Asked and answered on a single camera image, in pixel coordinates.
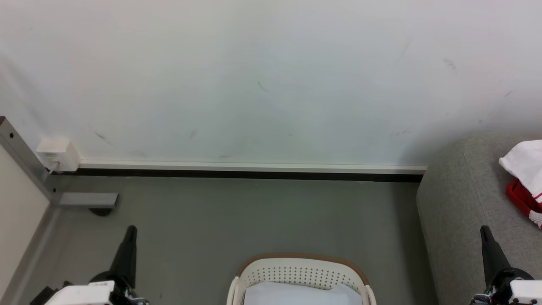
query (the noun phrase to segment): gray sofa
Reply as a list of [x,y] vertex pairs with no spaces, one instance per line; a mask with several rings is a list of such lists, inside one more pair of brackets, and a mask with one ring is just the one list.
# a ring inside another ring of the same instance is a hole
[[480,134],[444,149],[427,169],[418,210],[440,305],[468,304],[485,288],[480,226],[488,225],[513,267],[542,279],[542,230],[505,194],[513,176],[499,157],[542,134]]

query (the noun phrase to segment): baseboard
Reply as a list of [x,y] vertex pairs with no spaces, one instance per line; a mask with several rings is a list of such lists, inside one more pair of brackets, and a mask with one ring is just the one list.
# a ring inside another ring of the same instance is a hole
[[151,169],[207,171],[275,171],[283,173],[406,174],[423,175],[427,166],[367,164],[275,164],[219,162],[161,162],[81,160],[82,169]]
[[352,166],[328,164],[118,162],[83,160],[78,176],[211,177],[242,179],[350,180],[420,182],[424,166]]

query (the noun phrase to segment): white cloth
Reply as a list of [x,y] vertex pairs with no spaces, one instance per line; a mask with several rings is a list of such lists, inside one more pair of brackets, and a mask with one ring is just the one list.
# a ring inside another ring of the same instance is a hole
[[542,203],[542,140],[519,143],[506,156],[499,159],[499,164],[519,179],[540,206]]
[[331,290],[262,282],[247,289],[245,305],[362,305],[363,300],[352,288],[337,284]]

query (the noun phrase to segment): metal bracket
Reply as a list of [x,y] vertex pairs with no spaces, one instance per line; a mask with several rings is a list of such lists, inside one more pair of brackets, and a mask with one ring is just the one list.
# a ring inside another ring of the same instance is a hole
[[64,193],[9,121],[0,116],[0,145],[54,206],[114,208],[118,193]]
[[114,208],[119,194],[117,193],[62,193],[59,206],[85,208]]

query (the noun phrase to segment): white junction box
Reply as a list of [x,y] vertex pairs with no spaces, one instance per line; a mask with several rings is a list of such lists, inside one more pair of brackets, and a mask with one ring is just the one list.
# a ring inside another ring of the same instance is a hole
[[45,167],[58,171],[76,171],[81,157],[70,139],[43,138],[36,149]]

